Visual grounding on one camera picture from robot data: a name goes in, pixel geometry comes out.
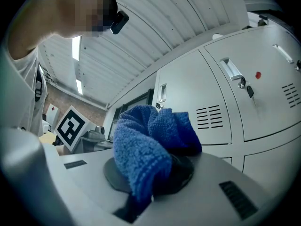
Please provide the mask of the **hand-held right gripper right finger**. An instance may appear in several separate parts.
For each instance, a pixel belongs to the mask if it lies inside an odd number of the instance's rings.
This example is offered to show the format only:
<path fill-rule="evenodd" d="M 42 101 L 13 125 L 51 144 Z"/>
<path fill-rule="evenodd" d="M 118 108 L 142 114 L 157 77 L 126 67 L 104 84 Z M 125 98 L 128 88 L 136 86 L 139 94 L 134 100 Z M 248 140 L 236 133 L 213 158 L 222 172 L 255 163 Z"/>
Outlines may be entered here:
<path fill-rule="evenodd" d="M 191 181 L 176 194 L 156 197 L 138 226 L 258 226 L 278 203 L 221 158 L 202 153 L 191 161 Z"/>

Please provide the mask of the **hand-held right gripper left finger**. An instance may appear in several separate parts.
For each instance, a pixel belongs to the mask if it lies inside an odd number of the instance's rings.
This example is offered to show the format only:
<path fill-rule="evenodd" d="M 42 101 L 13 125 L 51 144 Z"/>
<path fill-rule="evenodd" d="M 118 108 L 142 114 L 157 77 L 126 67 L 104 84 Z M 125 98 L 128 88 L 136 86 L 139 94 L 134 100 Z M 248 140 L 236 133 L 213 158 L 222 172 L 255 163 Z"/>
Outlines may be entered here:
<path fill-rule="evenodd" d="M 53 145 L 43 146 L 51 178 L 75 226 L 132 226 L 113 213 L 127 194 L 111 188 L 103 174 L 113 150 L 60 156 Z"/>

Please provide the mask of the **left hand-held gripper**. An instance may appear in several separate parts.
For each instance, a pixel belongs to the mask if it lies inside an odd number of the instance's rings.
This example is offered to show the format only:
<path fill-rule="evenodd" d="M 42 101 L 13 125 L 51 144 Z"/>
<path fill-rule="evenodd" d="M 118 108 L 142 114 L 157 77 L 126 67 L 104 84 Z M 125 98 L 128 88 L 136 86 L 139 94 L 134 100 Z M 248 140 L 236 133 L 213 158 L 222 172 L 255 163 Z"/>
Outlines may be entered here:
<path fill-rule="evenodd" d="M 113 148 L 113 143 L 105 139 L 105 128 L 88 120 L 73 106 L 70 106 L 61 118 L 55 133 L 71 154 Z"/>

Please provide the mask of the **blue microfibre cloth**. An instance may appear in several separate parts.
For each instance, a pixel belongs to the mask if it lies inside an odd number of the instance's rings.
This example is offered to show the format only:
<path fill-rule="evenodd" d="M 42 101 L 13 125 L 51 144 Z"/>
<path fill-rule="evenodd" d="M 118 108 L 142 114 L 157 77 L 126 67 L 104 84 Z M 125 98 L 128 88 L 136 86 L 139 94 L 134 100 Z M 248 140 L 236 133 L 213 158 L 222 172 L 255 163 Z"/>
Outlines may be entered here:
<path fill-rule="evenodd" d="M 146 203 L 155 188 L 163 188 L 172 171 L 172 153 L 194 156 L 202 145 L 187 112 L 158 111 L 149 105 L 117 124 L 114 159 L 138 203 Z"/>

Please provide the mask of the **grey metal locker cabinet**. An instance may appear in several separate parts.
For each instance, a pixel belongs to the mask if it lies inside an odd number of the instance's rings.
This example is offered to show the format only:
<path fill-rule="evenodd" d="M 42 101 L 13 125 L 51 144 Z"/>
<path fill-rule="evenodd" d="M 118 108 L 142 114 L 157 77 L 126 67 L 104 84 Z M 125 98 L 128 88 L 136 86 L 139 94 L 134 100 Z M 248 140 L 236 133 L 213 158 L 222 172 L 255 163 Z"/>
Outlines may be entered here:
<path fill-rule="evenodd" d="M 289 64 L 273 44 L 280 45 L 294 63 Z M 216 77 L 232 134 L 232 143 L 202 144 L 203 151 L 223 158 L 269 195 L 284 193 L 301 165 L 301 72 L 295 69 L 301 60 L 301 42 L 278 25 L 266 25 L 212 40 L 184 55 L 195 50 Z M 247 91 L 238 87 L 240 79 L 230 80 L 220 64 L 224 58 L 231 59 L 250 82 L 256 108 Z"/>

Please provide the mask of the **white board red mark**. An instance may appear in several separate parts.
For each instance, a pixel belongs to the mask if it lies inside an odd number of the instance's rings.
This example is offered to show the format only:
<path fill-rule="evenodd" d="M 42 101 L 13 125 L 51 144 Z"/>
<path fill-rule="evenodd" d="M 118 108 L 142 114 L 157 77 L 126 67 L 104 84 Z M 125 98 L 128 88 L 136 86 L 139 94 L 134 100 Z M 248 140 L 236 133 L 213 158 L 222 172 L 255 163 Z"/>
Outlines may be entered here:
<path fill-rule="evenodd" d="M 56 127 L 58 117 L 60 114 L 60 110 L 58 107 L 54 106 L 53 104 L 49 104 L 47 113 L 46 113 L 46 122 L 48 122 L 52 129 Z"/>

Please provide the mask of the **white printed t-shirt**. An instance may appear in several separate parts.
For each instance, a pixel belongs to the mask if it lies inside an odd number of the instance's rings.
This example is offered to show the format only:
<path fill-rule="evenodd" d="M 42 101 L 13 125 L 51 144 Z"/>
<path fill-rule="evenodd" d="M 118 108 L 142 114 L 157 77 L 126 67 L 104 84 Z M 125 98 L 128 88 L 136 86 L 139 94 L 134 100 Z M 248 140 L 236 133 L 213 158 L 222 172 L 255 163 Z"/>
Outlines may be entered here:
<path fill-rule="evenodd" d="M 8 47 L 0 46 L 0 127 L 20 128 L 43 135 L 42 113 L 46 81 L 38 62 L 38 49 L 12 59 Z"/>

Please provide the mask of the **dark framed frosted window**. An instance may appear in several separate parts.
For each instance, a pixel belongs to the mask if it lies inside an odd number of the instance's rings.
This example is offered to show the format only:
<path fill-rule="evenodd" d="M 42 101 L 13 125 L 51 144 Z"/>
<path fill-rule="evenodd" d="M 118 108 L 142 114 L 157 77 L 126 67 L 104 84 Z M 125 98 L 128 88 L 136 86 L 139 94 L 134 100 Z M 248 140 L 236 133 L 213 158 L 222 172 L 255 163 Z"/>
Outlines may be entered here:
<path fill-rule="evenodd" d="M 142 107 L 151 105 L 153 95 L 154 89 L 148 89 L 147 92 L 118 107 L 114 112 L 107 140 L 111 142 L 114 140 L 115 130 L 120 119 L 127 117 L 128 114 L 132 116 Z"/>

